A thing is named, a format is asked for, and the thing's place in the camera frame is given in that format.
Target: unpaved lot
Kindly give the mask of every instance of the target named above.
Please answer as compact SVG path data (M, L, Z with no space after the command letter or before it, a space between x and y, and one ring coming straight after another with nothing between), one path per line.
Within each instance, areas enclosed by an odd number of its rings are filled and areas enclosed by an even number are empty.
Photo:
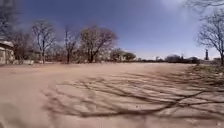
M1 67L0 122L6 128L224 128L221 91L197 75L181 76L189 66Z

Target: distant building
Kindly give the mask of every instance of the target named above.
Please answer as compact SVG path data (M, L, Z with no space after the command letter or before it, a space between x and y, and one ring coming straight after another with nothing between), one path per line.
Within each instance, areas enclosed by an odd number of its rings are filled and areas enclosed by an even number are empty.
M0 64L10 64L13 60L13 43L0 39Z

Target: tree trunk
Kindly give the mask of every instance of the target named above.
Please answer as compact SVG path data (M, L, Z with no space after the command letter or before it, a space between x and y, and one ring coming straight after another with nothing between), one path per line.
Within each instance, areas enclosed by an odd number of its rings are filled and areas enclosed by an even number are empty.
M89 63L93 63L93 60L94 60L94 56L89 56L89 59L88 59Z
M67 53L67 64L69 64L70 63L70 53L68 52Z
M45 51L43 51L42 53L42 61L43 61L43 64L45 64Z
M39 61L42 61L42 63L43 63L43 52L40 53L40 60Z
M223 66L224 65L224 55L221 53L221 60L220 60L221 62L220 62L220 64L221 64L221 66Z

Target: blue sky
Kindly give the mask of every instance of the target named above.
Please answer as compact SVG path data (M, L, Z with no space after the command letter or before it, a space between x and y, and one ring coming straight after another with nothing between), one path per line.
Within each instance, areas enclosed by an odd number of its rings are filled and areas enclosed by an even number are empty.
M91 24L108 27L117 44L138 57L154 59L169 54L204 57L197 46L199 16L184 8L184 0L21 0L21 23L46 19L57 28Z

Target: building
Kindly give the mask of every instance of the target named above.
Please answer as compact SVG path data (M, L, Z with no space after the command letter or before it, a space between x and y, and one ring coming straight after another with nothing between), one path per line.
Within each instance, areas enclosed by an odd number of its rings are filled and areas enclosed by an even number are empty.
M0 39L0 65L13 63L13 43Z

